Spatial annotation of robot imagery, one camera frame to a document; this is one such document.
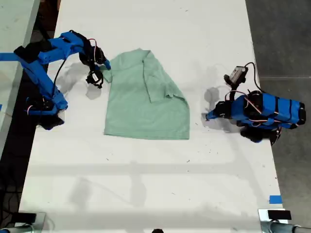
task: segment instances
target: black cable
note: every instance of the black cable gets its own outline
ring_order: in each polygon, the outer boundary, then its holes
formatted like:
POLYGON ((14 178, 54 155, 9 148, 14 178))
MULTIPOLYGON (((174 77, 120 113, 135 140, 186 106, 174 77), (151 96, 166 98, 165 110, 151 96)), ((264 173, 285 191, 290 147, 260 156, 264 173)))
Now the black cable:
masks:
POLYGON ((58 71, 57 71, 57 73, 56 73, 56 76, 55 76, 55 79, 54 79, 53 91, 52 91, 52 98, 54 97, 54 91, 55 91, 55 87, 56 87, 56 79, 57 79, 57 76, 58 76, 58 74, 59 74, 61 68, 62 68, 63 65, 65 64, 65 61, 66 61, 66 60, 67 60, 67 59, 65 59, 65 60, 63 61, 63 63, 60 65, 60 67, 59 67, 59 69, 58 69, 58 71))
POLYGON ((253 68, 254 68, 254 83, 255 83, 256 87, 257 87, 258 90, 261 91, 262 93, 266 93, 265 91, 263 91, 263 90, 258 86, 258 84, 257 84, 257 82, 256 82, 256 66, 255 66, 255 63, 249 62, 249 63, 247 63, 244 67, 247 67, 247 66, 250 65, 250 64, 252 64, 252 65, 253 65, 253 68))
POLYGON ((16 195, 16 200, 17 200, 17 210, 19 210, 20 203, 19 203, 19 196, 18 196, 18 192, 17 192, 17 181, 16 181, 16 179, 14 177, 14 173, 11 173, 11 172, 10 172, 10 175, 11 175, 11 178, 12 178, 12 180, 14 182, 14 185, 15 185, 15 192, 14 192, 14 194, 16 195))

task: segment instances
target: blue tape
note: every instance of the blue tape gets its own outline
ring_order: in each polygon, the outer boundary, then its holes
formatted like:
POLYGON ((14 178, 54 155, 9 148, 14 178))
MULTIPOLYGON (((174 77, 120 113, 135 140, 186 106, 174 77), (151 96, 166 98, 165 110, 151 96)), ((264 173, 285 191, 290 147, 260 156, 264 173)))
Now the blue tape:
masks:
POLYGON ((282 204, 281 195, 270 195, 269 204, 282 204))

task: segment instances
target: cable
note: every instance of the cable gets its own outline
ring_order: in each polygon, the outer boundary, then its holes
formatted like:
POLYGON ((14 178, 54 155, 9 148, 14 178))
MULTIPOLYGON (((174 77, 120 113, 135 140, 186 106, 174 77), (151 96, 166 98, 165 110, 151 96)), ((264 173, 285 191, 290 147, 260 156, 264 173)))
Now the cable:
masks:
POLYGON ((265 91, 263 91, 257 84, 256 82, 256 66, 255 66, 255 63, 253 62, 249 62, 247 63, 244 67, 246 68, 248 65, 252 64, 253 65, 253 68, 254 68, 254 83, 256 85, 256 87, 258 88, 259 91, 261 91, 262 93, 266 93, 265 91))
POLYGON ((246 95, 246 96, 247 96, 247 94, 245 94, 245 93, 244 93, 244 92, 242 92, 242 91, 231 90, 231 91, 229 91, 229 92, 225 95, 225 100, 227 100, 227 95, 228 95, 228 94, 230 94, 231 92, 239 92, 239 93, 244 94, 244 95, 246 95))
POLYGON ((33 105, 30 105, 28 108, 27 108, 27 115, 29 115, 29 109, 33 107, 33 105))
POLYGON ((52 98, 54 97, 54 91, 55 91, 55 87, 56 87, 56 79, 57 79, 57 76, 58 76, 58 74, 59 74, 61 68, 62 68, 63 65, 65 64, 65 61, 66 61, 66 60, 67 60, 67 59, 65 59, 65 60, 63 61, 63 63, 60 65, 60 67, 59 67, 59 69, 58 69, 58 71, 57 71, 57 73, 56 73, 56 76, 55 76, 55 79, 54 79, 53 90, 52 90, 52 98))
MULTIPOLYGON (((242 94, 244 94, 245 96, 247 96, 247 94, 245 94, 245 93, 242 92, 242 91, 232 90, 232 91, 229 91, 229 92, 225 95, 225 100, 227 100, 227 95, 228 95, 229 93, 231 93, 231 92, 239 92, 239 93, 242 93, 242 94)), ((261 114, 261 110, 259 110, 248 98, 244 97, 244 99, 247 101, 247 103, 249 103, 250 105, 252 105, 252 106, 255 108, 255 110, 256 110, 259 114, 261 114)))
POLYGON ((97 42, 96 42, 96 40, 95 40, 95 39, 93 39, 93 38, 90 38, 90 39, 88 39, 88 40, 94 40, 94 41, 95 41, 95 48, 94 48, 94 62, 96 62, 96 60, 95 60, 95 51, 96 51, 96 48, 97 48, 97 42))

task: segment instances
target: white tabletop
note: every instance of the white tabletop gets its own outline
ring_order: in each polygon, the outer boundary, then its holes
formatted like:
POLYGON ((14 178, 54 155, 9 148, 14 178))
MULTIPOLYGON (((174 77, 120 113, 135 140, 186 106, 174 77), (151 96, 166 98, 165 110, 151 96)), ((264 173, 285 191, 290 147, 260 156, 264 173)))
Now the white tabletop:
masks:
MULTIPOLYGON (((206 99, 229 91, 223 75, 254 61, 244 0, 62 0, 55 36, 70 29, 109 59, 152 50, 189 103, 190 140, 104 135, 109 85, 88 86, 73 55, 57 82, 66 122, 37 129, 20 210, 46 212, 46 229, 59 232, 260 232, 258 209, 282 207, 268 202, 279 195, 270 143, 201 121, 206 99)), ((255 89, 252 77, 241 90, 255 89)))
MULTIPOLYGON (((0 52, 26 46, 33 31, 40 0, 0 1, 0 52)), ((18 62, 0 62, 0 158, 9 132, 22 67, 18 62)))

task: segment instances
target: shirt sleeve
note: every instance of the shirt sleeve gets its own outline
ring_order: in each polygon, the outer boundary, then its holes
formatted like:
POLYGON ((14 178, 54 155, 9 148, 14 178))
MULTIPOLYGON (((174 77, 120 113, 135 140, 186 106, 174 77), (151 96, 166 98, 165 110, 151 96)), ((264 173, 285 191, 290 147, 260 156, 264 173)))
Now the shirt sleeve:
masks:
POLYGON ((165 72, 161 63, 150 51, 143 60, 144 80, 146 83, 150 102, 161 101, 174 96, 185 99, 176 84, 165 72))

